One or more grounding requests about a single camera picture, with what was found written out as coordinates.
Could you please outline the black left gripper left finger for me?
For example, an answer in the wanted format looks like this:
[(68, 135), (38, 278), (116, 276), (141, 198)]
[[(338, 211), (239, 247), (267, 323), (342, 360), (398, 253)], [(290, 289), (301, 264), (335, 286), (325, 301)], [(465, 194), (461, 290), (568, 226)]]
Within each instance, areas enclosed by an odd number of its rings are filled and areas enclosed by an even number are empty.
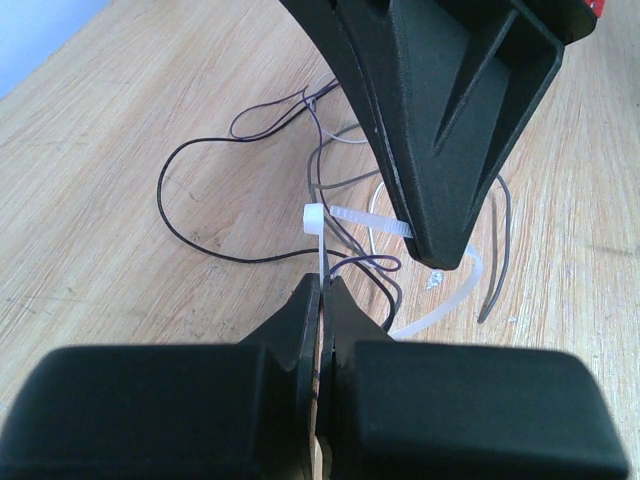
[(264, 346), (285, 371), (313, 363), (318, 343), (321, 289), (318, 274), (307, 273), (285, 304), (244, 337), (240, 345)]

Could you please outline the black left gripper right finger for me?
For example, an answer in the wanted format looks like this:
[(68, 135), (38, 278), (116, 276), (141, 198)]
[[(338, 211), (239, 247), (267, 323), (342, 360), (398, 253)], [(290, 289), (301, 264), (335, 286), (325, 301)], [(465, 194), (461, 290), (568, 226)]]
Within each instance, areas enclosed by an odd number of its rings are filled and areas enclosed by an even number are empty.
[(394, 341), (356, 303), (346, 282), (336, 277), (324, 290), (324, 368), (382, 368)]

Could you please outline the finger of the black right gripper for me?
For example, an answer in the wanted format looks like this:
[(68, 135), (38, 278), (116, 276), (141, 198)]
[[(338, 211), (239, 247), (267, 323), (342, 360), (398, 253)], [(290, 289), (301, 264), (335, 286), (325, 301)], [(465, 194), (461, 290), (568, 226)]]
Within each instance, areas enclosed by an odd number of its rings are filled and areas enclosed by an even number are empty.
[(561, 67), (584, 1), (289, 1), (373, 150), (411, 257), (459, 265), (484, 199)]

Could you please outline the white zip tie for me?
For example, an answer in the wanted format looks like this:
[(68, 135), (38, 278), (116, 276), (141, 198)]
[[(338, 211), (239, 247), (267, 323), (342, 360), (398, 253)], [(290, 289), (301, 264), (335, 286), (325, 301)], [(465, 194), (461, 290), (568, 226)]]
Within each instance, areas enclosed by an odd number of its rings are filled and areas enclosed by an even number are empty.
[[(304, 205), (303, 210), (303, 230), (305, 234), (318, 237), (318, 258), (319, 258), (319, 285), (322, 286), (326, 277), (325, 270), (327, 262), (325, 255), (328, 253), (324, 242), (324, 206), (322, 203), (309, 203)], [(413, 234), (407, 222), (378, 214), (353, 210), (348, 207), (333, 205), (329, 208), (329, 213), (337, 219), (346, 220), (369, 229), (376, 229), (392, 235), (402, 236), (412, 239)], [(453, 311), (466, 297), (468, 297), (476, 285), (479, 283), (483, 270), (483, 260), (477, 250), (468, 244), (464, 254), (473, 260), (471, 273), (464, 283), (443, 303), (433, 309), (424, 317), (420, 318), (390, 333), (394, 340), (405, 340), (420, 333), (439, 321), (442, 317)]]

